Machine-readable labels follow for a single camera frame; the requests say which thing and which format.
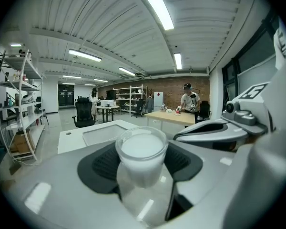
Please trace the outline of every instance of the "ceiling light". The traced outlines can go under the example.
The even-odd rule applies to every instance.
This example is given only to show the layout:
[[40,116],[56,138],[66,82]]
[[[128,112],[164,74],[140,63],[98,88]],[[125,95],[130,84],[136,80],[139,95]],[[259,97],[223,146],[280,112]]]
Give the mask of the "ceiling light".
[[95,81],[98,81],[98,82],[108,82],[108,81],[104,81],[104,80],[99,80],[99,79],[94,79]]
[[86,59],[91,59],[91,60],[95,60],[97,62],[101,61],[102,59],[99,58],[99,57],[96,57],[96,56],[93,56],[91,54],[87,54],[85,52],[80,52],[80,51],[77,51],[77,50],[73,50],[73,49],[69,49],[69,54],[73,54],[73,55],[76,55],[76,56],[80,56],[80,57],[83,57],[83,58],[86,58]]
[[120,71],[124,71],[124,72],[126,72],[127,74],[130,74],[130,75],[132,75],[132,76],[135,76],[134,73],[132,73],[132,72],[130,72],[130,71],[128,71],[128,70],[126,70],[126,69],[124,69],[124,68],[122,68],[122,67],[120,67],[119,70],[120,70]]
[[81,77],[78,77],[78,76],[70,76],[70,75],[64,75],[63,77],[81,79]]
[[11,47],[22,47],[22,45],[19,43],[14,43],[14,44],[11,44],[10,46]]
[[170,30],[174,28],[171,16],[163,2],[163,0],[148,0],[153,10],[158,15],[165,30]]
[[181,53],[175,53],[175,61],[176,61],[176,65],[177,65],[177,70],[182,69],[182,63],[181,63]]

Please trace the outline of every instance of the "white t-shirt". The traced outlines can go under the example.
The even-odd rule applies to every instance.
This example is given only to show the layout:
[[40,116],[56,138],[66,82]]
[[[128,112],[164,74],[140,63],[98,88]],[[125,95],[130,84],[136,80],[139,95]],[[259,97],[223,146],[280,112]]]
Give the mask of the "white t-shirt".
[[[197,112],[198,109],[197,109],[197,103],[198,101],[200,100],[200,97],[197,93],[193,93],[191,92],[191,95],[192,94],[195,94],[196,95],[196,98],[191,98],[190,96],[188,96],[187,94],[183,94],[183,96],[181,97],[181,103],[185,103],[185,110],[187,111],[191,111],[191,112]],[[192,109],[192,104],[195,105],[195,109],[194,110],[191,110]]]

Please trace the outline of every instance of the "person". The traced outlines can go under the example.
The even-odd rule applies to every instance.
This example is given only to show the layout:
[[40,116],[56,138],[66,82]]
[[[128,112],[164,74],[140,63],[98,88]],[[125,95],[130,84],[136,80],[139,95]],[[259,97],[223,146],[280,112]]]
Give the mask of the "person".
[[192,86],[189,83],[184,84],[184,94],[181,97],[181,110],[185,108],[186,113],[195,115],[195,123],[197,123],[200,97],[197,93],[192,92]]
[[92,92],[89,95],[89,101],[92,102],[91,114],[94,118],[94,122],[96,122],[96,114],[97,114],[96,105],[97,105],[97,102],[99,101],[96,97],[96,93],[97,93],[97,90],[94,87],[92,89]]

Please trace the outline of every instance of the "office chair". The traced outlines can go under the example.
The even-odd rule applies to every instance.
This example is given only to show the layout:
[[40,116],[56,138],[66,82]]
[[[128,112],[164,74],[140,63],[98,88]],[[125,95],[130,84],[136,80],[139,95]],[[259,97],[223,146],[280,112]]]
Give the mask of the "office chair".
[[[36,97],[36,101],[37,101],[37,102],[41,102],[41,97]],[[49,121],[48,121],[48,118],[47,118],[46,110],[45,110],[45,109],[40,110],[41,104],[37,104],[37,105],[35,105],[35,107],[38,109],[38,112],[39,112],[39,113],[41,113],[41,111],[43,111],[43,117],[46,117],[47,122],[48,122],[48,125],[49,125]]]
[[204,121],[206,118],[210,117],[210,104],[208,101],[201,102],[198,117],[201,118],[199,121]]
[[139,99],[139,101],[137,102],[137,108],[135,110],[135,114],[132,114],[132,116],[135,115],[136,118],[138,118],[138,114],[141,115],[142,114],[142,110],[143,110],[143,99]]
[[94,120],[91,114],[92,102],[87,97],[81,97],[78,102],[75,103],[77,112],[77,121],[75,121],[75,115],[72,116],[74,124],[77,128],[87,127],[94,125]]

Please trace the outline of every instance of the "wooden table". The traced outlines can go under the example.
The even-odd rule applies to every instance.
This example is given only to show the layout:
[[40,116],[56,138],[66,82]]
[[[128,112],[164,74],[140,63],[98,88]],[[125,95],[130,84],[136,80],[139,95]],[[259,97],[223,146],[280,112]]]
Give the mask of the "wooden table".
[[175,111],[172,113],[166,113],[162,111],[156,111],[152,113],[145,114],[147,117],[147,125],[149,124],[149,118],[160,120],[160,130],[162,130],[163,121],[171,122],[180,125],[194,125],[195,124],[195,115],[190,113],[181,112],[181,115],[175,115]]
[[[105,123],[105,117],[104,117],[104,109],[106,110],[106,122],[108,122],[108,109],[118,109],[120,106],[112,106],[112,107],[102,107],[102,106],[96,106],[96,109],[101,109],[102,110],[102,115],[103,115],[103,123]],[[111,118],[113,121],[113,111],[111,111]]]

